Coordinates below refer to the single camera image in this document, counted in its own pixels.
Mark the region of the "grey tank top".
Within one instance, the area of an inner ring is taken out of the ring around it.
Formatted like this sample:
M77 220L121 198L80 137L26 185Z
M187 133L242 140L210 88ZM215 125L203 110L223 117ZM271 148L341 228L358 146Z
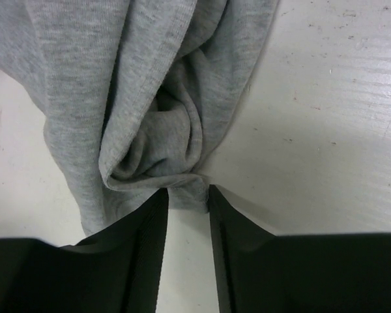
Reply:
M87 235L166 188L205 210L220 144L276 1L0 1L0 69L44 137Z

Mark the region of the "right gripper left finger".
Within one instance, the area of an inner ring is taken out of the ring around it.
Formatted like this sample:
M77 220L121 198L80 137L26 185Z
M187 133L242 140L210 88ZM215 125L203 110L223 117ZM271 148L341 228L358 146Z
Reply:
M76 245L0 239L0 312L154 312L168 194Z

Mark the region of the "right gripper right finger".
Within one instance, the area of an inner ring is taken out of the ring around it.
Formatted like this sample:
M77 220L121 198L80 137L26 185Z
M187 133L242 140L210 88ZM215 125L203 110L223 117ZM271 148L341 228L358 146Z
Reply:
M221 312L391 312L391 233L267 232L209 188Z

